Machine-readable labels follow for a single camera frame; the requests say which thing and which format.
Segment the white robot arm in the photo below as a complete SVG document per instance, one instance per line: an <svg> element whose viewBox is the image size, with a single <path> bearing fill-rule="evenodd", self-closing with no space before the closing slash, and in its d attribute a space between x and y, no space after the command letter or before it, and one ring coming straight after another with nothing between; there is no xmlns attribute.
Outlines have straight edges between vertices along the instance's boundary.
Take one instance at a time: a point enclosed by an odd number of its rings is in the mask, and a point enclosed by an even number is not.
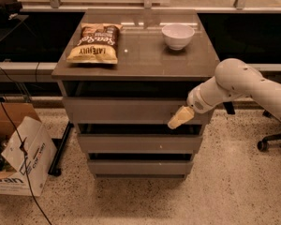
<svg viewBox="0 0 281 225"><path fill-rule="evenodd" d="M230 58L220 62L214 76L193 88L182 106L168 122L176 129L194 118L196 113L207 113L220 103L249 97L281 122L281 83L268 80L245 62Z"/></svg>

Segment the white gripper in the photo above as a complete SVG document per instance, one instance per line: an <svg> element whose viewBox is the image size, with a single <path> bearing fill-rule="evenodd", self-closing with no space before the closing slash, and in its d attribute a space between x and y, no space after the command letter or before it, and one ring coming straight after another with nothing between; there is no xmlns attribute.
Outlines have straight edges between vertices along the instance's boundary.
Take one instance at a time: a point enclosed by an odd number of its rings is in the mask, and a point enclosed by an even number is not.
<svg viewBox="0 0 281 225"><path fill-rule="evenodd" d="M180 125L194 118L195 113L207 113L214 109L215 105L207 103L202 96L203 84L193 88L187 96L186 103L189 106L182 106L168 122L170 129L176 129Z"/></svg>

